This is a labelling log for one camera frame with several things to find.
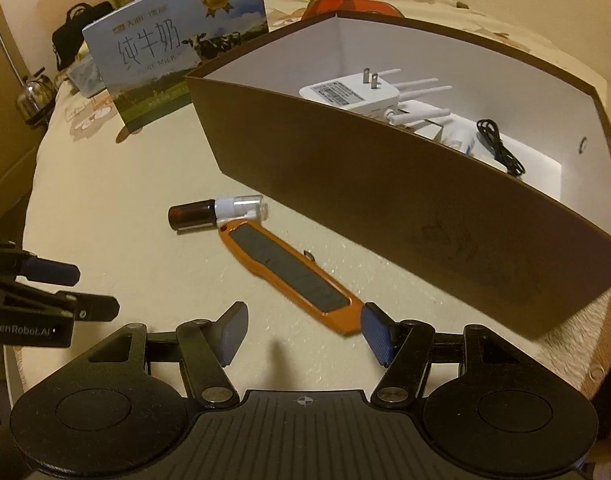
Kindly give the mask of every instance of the black bag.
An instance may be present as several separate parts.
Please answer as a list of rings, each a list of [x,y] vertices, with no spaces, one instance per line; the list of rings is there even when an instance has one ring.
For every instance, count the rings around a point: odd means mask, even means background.
[[[83,28],[113,10],[110,2],[101,2],[94,7],[89,4],[76,4],[67,11],[65,24],[57,28],[52,35],[57,70],[63,70],[74,62],[83,44]]]

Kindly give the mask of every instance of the printed cow picture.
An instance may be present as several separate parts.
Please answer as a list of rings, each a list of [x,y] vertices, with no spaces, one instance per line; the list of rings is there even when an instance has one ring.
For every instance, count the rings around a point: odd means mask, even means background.
[[[187,40],[181,41],[181,43],[191,46],[203,62],[214,59],[216,56],[240,45],[239,32],[232,32],[215,38],[206,38],[205,35],[205,32],[194,34]]]

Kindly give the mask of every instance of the door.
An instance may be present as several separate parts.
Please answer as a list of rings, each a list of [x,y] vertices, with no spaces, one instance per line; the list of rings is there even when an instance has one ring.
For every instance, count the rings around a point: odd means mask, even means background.
[[[0,39],[0,217],[32,187],[43,128],[33,130],[16,110],[21,83]]]

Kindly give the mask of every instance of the black cable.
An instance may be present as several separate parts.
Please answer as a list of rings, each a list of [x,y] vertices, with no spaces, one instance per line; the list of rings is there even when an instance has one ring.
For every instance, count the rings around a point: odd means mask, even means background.
[[[476,121],[476,128],[483,136],[483,140],[494,152],[494,160],[500,162],[512,176],[521,176],[525,173],[525,168],[519,160],[503,146],[499,127],[492,119],[481,119]]]

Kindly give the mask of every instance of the power plug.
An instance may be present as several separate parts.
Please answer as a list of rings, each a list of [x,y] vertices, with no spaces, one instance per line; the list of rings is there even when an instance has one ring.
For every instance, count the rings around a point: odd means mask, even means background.
[[[400,72],[394,68],[381,73],[371,73],[366,68],[362,73],[329,79],[320,83],[304,86],[299,95],[310,101],[348,110],[366,117],[385,121],[393,125],[409,124],[423,119],[450,115],[450,110],[434,108],[419,114],[401,113],[399,104],[423,95],[449,90],[451,86],[439,86],[420,90],[401,92],[406,88],[438,81],[436,78],[421,79],[405,83],[390,84],[386,75]]]

